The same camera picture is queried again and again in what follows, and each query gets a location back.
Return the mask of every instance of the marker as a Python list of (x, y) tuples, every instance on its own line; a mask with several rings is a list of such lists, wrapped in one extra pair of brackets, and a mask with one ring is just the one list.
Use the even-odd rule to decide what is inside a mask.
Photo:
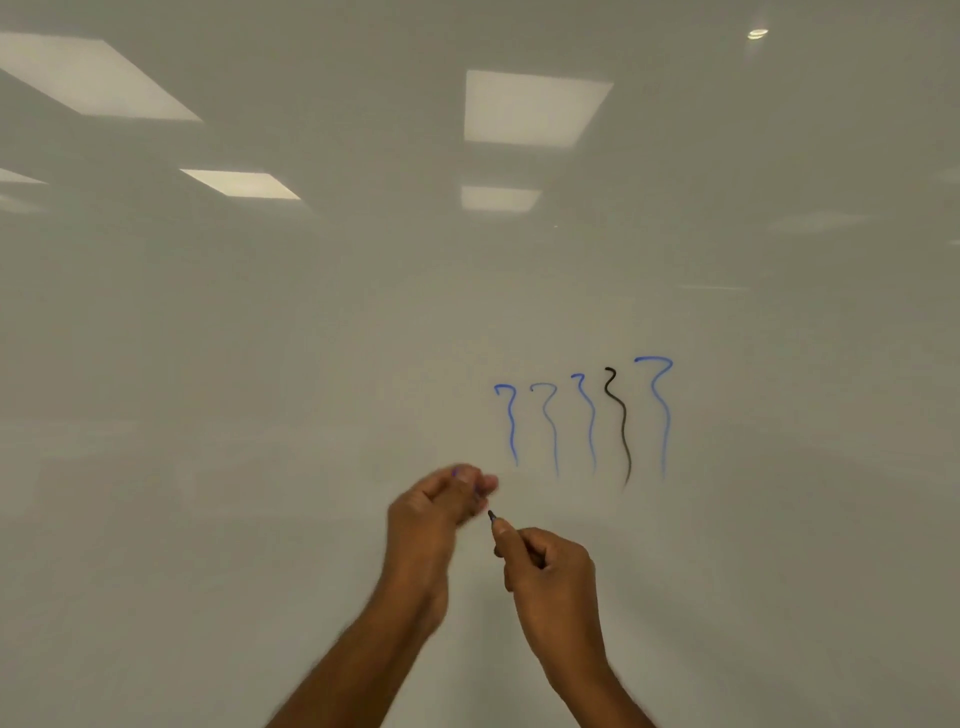
[[(493, 511), (488, 510), (487, 515), (490, 516), (490, 523), (496, 521), (496, 515), (493, 514)], [(527, 554), (530, 556), (531, 563), (538, 569), (543, 569), (546, 566), (546, 560), (543, 558), (543, 554), (537, 553), (533, 550), (533, 547), (523, 542), (527, 547)]]

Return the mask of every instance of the blue ink line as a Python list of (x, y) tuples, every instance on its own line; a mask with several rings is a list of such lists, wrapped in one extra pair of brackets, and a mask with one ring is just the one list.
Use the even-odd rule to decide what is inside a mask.
[(583, 395), (584, 399), (587, 400), (587, 404), (590, 405), (590, 427), (587, 430), (587, 442), (590, 443), (590, 456), (593, 458), (593, 472), (597, 472), (597, 452), (593, 449), (593, 423), (597, 419), (597, 408), (593, 406), (593, 400), (591, 400), (587, 393), (584, 392), (584, 378), (587, 375), (576, 374), (570, 375), (571, 379), (577, 379), (577, 389), (580, 390), (580, 394)]
[(546, 421), (553, 427), (553, 468), (557, 472), (557, 477), (560, 477), (560, 456), (557, 453), (557, 426), (554, 425), (553, 420), (550, 419), (550, 415), (546, 413), (546, 405), (549, 404), (553, 396), (557, 394), (557, 385), (551, 384), (548, 381), (539, 381), (536, 384), (530, 385), (531, 392), (534, 391), (534, 387), (553, 387), (553, 392), (551, 392), (550, 396), (543, 402), (543, 417), (545, 417)]
[(516, 435), (516, 420), (514, 419), (514, 400), (516, 399), (516, 387), (513, 384), (497, 384), (493, 387), (496, 395), (500, 396), (500, 389), (509, 389), (512, 394), (510, 395), (510, 402), (507, 404), (507, 417), (510, 418), (510, 452), (514, 454), (514, 463), (517, 465), (520, 464), (520, 458), (516, 456), (516, 448), (514, 447), (514, 435)]
[(657, 401), (663, 405), (663, 411), (666, 413), (666, 424), (663, 426), (663, 444), (660, 447), (660, 477), (666, 477), (666, 445), (670, 439), (670, 407), (667, 406), (667, 403), (663, 401), (663, 397), (660, 396), (660, 392), (657, 391), (657, 380), (670, 371), (673, 367), (673, 359), (668, 359), (666, 356), (638, 356), (634, 359), (635, 364), (640, 361), (666, 362), (666, 366), (657, 372), (657, 375), (650, 380), (650, 391), (654, 393)]

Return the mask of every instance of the forearm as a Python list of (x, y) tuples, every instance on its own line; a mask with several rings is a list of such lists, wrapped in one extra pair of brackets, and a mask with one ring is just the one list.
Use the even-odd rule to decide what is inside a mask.
[(555, 687), (580, 728), (656, 728), (609, 665), (571, 673)]
[(416, 600), (379, 588), (268, 728), (375, 728), (426, 642)]

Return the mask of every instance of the wavy line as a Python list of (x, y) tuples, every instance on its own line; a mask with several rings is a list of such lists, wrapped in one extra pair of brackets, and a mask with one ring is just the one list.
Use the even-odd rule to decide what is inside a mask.
[(590, 443), (590, 456), (593, 458), (593, 472), (597, 472), (597, 452), (593, 449), (593, 423), (597, 419), (597, 408), (593, 406), (593, 400), (591, 400), (587, 393), (584, 392), (584, 378), (587, 375), (576, 374), (570, 375), (571, 379), (577, 379), (577, 389), (580, 390), (580, 394), (583, 395), (583, 398), (587, 400), (587, 404), (590, 405), (590, 427), (587, 430), (587, 442)]
[(613, 372), (610, 375), (610, 378), (607, 379), (607, 383), (603, 385), (603, 391), (607, 393), (608, 397), (612, 397), (618, 402), (620, 406), (623, 407), (623, 422), (620, 423), (620, 439), (623, 440), (623, 448), (627, 451), (627, 477), (623, 481), (623, 487), (627, 487), (627, 483), (630, 482), (630, 473), (634, 471), (634, 458), (630, 455), (630, 447), (627, 445), (627, 405), (623, 403), (623, 400), (617, 395), (612, 393), (609, 389), (610, 383), (616, 378), (616, 369), (613, 367), (604, 367), (608, 372)]
[(550, 423), (550, 426), (553, 427), (553, 469), (557, 472), (557, 477), (560, 477), (560, 456), (557, 452), (557, 426), (554, 425), (553, 420), (550, 419), (550, 415), (546, 413), (546, 405), (550, 403), (550, 400), (553, 399), (553, 396), (557, 394), (557, 385), (552, 384), (548, 381), (539, 381), (536, 384), (530, 385), (530, 391), (534, 391), (534, 387), (553, 387), (553, 392), (550, 393), (550, 396), (543, 401), (543, 417), (546, 418), (546, 421)]
[(514, 454), (514, 463), (519, 466), (520, 458), (516, 455), (516, 447), (514, 447), (514, 435), (516, 435), (516, 420), (514, 419), (514, 400), (516, 399), (516, 387), (513, 384), (497, 384), (493, 387), (496, 395), (500, 396), (500, 389), (509, 389), (513, 392), (510, 395), (510, 402), (507, 404), (507, 417), (510, 418), (510, 452)]
[(666, 478), (666, 445), (670, 438), (670, 407), (667, 406), (667, 403), (663, 401), (663, 397), (660, 396), (660, 392), (657, 391), (657, 380), (670, 371), (673, 367), (673, 359), (668, 359), (666, 356), (638, 356), (634, 359), (635, 364), (640, 361), (666, 362), (666, 366), (657, 372), (656, 376), (650, 380), (650, 391), (654, 393), (657, 401), (663, 405), (663, 411), (666, 413), (666, 425), (663, 426), (663, 442), (660, 445), (660, 477)]

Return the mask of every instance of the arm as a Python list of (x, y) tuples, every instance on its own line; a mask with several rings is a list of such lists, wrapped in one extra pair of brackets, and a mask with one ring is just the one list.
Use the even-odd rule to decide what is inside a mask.
[(380, 725), (429, 636), (403, 597), (374, 594), (268, 728)]
[(557, 688), (581, 728), (657, 728), (640, 710), (609, 665)]
[(587, 550), (539, 528), (492, 524), (507, 591), (530, 648), (581, 728), (656, 728), (607, 662)]
[(391, 504), (373, 596), (268, 728), (376, 728), (383, 722), (446, 614), (446, 569), (457, 527), (486, 507), (496, 487), (496, 477), (458, 466), (432, 473)]

